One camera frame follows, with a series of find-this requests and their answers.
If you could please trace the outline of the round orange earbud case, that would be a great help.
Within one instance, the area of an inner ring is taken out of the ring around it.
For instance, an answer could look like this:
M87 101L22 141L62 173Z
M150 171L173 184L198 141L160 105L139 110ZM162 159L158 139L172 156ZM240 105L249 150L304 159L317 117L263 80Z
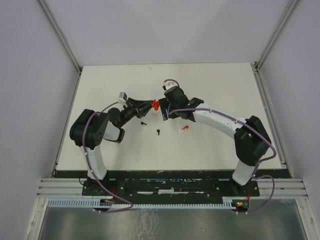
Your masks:
M160 108L160 103L158 100L154 99L152 104L151 104L152 109L157 112Z

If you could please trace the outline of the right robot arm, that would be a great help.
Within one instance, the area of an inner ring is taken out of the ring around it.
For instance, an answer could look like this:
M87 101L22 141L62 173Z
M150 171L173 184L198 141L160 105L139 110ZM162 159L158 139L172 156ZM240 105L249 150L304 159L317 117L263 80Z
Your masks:
M189 99L177 84L165 84L164 98L159 100L163 119L181 118L203 124L224 133L234 140L237 166L229 183L231 193L242 195L248 189L248 182L262 162L277 156L260 118L252 115L249 118L236 117L214 109L202 99Z

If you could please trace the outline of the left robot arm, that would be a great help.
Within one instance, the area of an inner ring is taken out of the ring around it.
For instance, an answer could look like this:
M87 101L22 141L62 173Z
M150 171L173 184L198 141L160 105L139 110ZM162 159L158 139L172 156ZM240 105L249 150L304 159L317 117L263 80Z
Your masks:
M84 109L72 124L69 137L81 148L87 167L87 180L83 187L106 195L111 189L108 170L104 163L101 143L103 140L121 143L126 131L123 126L131 119L141 119L155 107L156 100L121 99L101 111ZM121 104L123 109L115 107Z

